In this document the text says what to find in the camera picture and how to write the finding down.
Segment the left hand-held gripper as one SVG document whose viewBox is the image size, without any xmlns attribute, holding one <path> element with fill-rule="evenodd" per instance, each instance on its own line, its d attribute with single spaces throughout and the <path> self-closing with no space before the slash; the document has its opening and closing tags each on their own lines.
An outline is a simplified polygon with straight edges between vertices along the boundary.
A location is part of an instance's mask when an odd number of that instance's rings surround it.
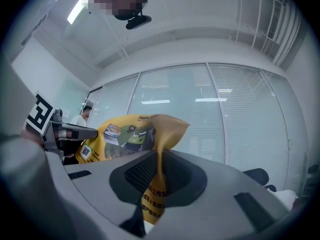
<svg viewBox="0 0 320 240">
<path fill-rule="evenodd" d="M 40 91 L 37 90 L 34 95 L 36 103 L 27 117 L 26 124 L 39 133 L 45 151 L 57 154 L 62 161 L 64 152 L 58 148 L 58 139 L 83 141 L 98 136 L 96 129 L 63 123 L 61 109 L 55 108 Z"/>
</svg>

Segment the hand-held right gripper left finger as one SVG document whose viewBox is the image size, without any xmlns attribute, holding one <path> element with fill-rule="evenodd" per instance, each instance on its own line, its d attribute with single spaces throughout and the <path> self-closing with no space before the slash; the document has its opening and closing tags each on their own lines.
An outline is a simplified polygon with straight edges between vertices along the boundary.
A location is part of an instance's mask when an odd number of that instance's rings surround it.
<svg viewBox="0 0 320 240">
<path fill-rule="evenodd" d="M 110 186 L 112 171 L 129 162 L 155 156 L 142 151 L 101 162 L 63 165 L 57 154 L 46 153 L 51 177 L 71 220 L 75 240 L 136 240 L 120 228 L 136 205 L 123 202 Z"/>
</svg>

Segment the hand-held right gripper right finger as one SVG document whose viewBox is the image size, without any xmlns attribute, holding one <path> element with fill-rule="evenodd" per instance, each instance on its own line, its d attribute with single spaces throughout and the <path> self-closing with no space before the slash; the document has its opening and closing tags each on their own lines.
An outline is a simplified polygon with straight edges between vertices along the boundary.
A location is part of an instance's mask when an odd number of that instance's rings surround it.
<svg viewBox="0 0 320 240">
<path fill-rule="evenodd" d="M 245 173 L 178 151 L 165 151 L 168 196 L 149 240 L 265 240 L 285 206 Z"/>
</svg>

